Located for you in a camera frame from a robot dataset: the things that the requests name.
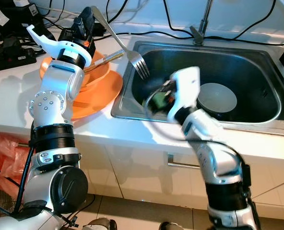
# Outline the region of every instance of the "stainless steel sink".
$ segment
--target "stainless steel sink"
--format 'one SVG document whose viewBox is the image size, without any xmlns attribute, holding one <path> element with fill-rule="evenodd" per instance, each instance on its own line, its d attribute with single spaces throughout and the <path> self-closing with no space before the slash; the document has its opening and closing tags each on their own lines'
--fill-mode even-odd
<svg viewBox="0 0 284 230">
<path fill-rule="evenodd" d="M 142 103 L 178 69 L 198 66 L 201 85 L 219 83 L 237 97 L 236 107 L 227 114 L 211 114 L 225 128 L 284 135 L 284 79 L 268 53 L 258 50 L 136 42 L 150 77 L 142 80 L 132 65 L 124 74 L 122 92 L 115 100 L 112 115 L 146 119 Z M 156 114 L 156 121 L 166 121 Z"/>
</svg>

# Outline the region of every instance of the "white cabinet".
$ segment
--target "white cabinet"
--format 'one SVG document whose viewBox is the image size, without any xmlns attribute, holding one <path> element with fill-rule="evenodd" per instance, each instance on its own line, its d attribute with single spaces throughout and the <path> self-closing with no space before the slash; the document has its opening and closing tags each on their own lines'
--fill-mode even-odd
<svg viewBox="0 0 284 230">
<path fill-rule="evenodd" d="M 106 146 L 126 199 L 183 207 L 206 208 L 207 196 L 199 169 L 170 167 L 168 153 L 150 149 Z M 174 161 L 192 164 L 192 154 L 174 155 Z"/>
<path fill-rule="evenodd" d="M 105 147 L 78 141 L 76 147 L 82 155 L 80 168 L 88 179 L 88 193 L 122 197 Z"/>
</svg>

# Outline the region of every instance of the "orange bowl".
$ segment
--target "orange bowl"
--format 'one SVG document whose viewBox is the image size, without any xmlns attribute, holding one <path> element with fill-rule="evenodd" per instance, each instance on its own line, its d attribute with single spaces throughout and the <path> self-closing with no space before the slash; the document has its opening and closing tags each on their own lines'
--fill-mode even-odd
<svg viewBox="0 0 284 230">
<path fill-rule="evenodd" d="M 92 58 L 92 63 L 94 63 L 95 61 L 103 58 L 104 55 L 102 55 L 101 53 L 99 53 L 97 50 L 94 53 L 94 56 Z M 40 67 L 40 78 L 43 79 L 43 76 L 50 64 L 50 62 L 52 61 L 51 57 L 46 57 L 44 58 L 44 60 L 42 61 L 41 67 Z M 85 73 L 84 75 L 84 79 L 80 88 L 80 92 L 82 91 L 86 91 L 89 89 L 92 89 L 93 87 L 95 87 L 99 81 L 101 79 L 103 79 L 108 73 L 110 72 L 110 63 L 106 63 L 104 65 L 101 65 L 99 67 L 97 67 L 96 69 Z"/>
</svg>

